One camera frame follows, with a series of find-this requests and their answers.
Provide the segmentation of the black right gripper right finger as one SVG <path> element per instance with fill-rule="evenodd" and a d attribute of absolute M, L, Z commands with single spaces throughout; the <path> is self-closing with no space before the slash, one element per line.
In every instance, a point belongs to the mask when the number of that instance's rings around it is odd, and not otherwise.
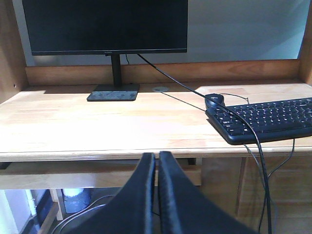
<path fill-rule="evenodd" d="M 158 200 L 164 234 L 253 234 L 207 199 L 171 152 L 159 153 Z"/>

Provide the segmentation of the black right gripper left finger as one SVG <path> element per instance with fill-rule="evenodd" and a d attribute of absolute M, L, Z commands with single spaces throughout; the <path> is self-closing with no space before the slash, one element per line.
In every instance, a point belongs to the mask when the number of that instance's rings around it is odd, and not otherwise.
<path fill-rule="evenodd" d="M 156 161 L 144 153 L 126 184 L 104 207 L 67 225 L 65 234 L 151 234 Z"/>

